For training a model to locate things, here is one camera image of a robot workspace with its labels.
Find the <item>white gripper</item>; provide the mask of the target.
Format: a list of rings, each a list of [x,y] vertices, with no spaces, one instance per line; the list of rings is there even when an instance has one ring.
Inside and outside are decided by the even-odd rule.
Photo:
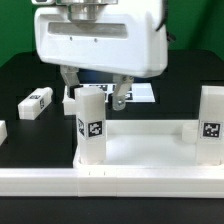
[[[165,0],[53,0],[36,10],[34,26],[37,53],[61,65],[70,98],[81,87],[78,68],[115,74],[115,111],[132,76],[157,76],[168,64]]]

